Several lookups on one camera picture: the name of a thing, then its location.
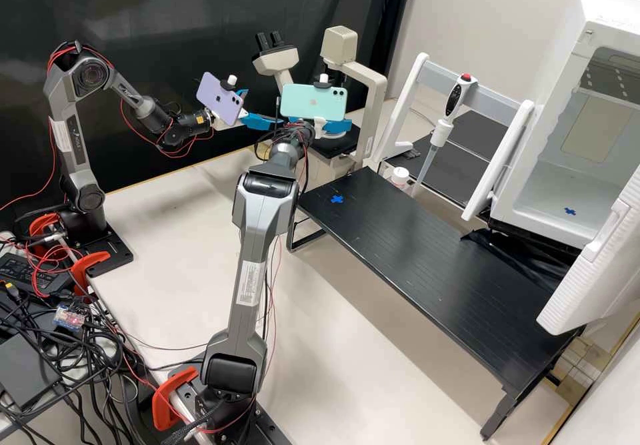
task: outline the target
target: purple iphone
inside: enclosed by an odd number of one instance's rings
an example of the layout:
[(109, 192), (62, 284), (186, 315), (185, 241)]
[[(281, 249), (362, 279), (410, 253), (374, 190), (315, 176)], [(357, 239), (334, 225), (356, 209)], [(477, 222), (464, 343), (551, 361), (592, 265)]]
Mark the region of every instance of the purple iphone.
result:
[(242, 104), (242, 97), (238, 96), (233, 90), (222, 88), (220, 80), (206, 71), (200, 80), (196, 98), (205, 107), (219, 119), (224, 121), (228, 126), (233, 126), (238, 118)]

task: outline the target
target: red clamp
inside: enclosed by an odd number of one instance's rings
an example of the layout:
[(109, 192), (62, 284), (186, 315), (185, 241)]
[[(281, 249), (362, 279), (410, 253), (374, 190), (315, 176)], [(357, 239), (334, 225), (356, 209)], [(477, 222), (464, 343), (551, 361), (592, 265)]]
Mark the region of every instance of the red clamp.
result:
[(195, 367), (190, 366), (181, 372), (176, 373), (156, 389), (151, 399), (151, 415), (153, 425), (161, 432), (170, 429), (182, 420), (169, 405), (169, 394), (175, 392), (185, 383), (192, 381), (198, 376)]
[[(47, 213), (46, 215), (39, 216), (31, 222), (29, 225), (29, 235), (35, 236), (45, 232), (45, 228), (49, 225), (56, 224), (60, 220), (57, 213)], [(47, 248), (42, 245), (36, 245), (33, 247), (33, 253), (36, 256), (44, 256), (47, 253)], [(60, 252), (53, 252), (49, 257), (54, 260), (61, 260), (67, 254), (61, 250)]]
[(89, 287), (87, 283), (87, 268), (94, 266), (96, 263), (104, 262), (111, 258), (109, 252), (95, 252), (87, 256), (83, 256), (75, 262), (71, 267), (71, 275), (75, 278), (75, 287), (73, 291), (78, 296), (86, 295), (86, 289)]
[(47, 213), (46, 215), (39, 216), (31, 222), (29, 225), (29, 235), (39, 235), (44, 230), (45, 226), (53, 225), (58, 222), (57, 213)]

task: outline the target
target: smartphone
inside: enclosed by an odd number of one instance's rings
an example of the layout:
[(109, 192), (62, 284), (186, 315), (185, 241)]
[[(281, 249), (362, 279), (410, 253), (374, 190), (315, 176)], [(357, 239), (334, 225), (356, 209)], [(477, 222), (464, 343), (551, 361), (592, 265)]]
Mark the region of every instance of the smartphone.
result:
[(285, 117), (341, 121), (347, 109), (347, 90), (288, 83), (282, 88), (280, 113)]
[(233, 90), (222, 88), (220, 80), (208, 71), (202, 75), (195, 97), (228, 126), (233, 126), (244, 104), (244, 99), (241, 96)]

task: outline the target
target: white label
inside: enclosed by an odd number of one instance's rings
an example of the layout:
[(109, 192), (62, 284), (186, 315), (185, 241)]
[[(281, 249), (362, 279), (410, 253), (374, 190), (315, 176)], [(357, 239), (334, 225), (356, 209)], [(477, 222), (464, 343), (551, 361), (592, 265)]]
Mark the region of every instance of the white label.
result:
[(266, 262), (247, 262), (244, 260), (240, 268), (238, 295), (235, 303), (245, 306), (256, 306), (260, 303), (262, 281), (265, 279)]
[(51, 129), (53, 130), (53, 137), (55, 138), (55, 144), (58, 149), (63, 153), (71, 152), (71, 140), (69, 139), (69, 132), (67, 131), (67, 124), (64, 121), (55, 121), (49, 117), (51, 122)]
[(365, 147), (365, 156), (369, 156), (371, 154), (371, 148), (373, 147), (373, 137), (369, 137), (367, 140), (367, 146)]

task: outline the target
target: white wall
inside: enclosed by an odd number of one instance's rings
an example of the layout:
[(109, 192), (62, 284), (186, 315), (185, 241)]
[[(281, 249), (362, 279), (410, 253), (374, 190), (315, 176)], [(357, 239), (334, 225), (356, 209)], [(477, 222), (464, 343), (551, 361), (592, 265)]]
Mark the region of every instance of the white wall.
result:
[(636, 444), (640, 440), (640, 330), (629, 337), (553, 445)]
[(409, 0), (389, 75), (397, 97), (420, 51), (518, 101), (567, 0)]

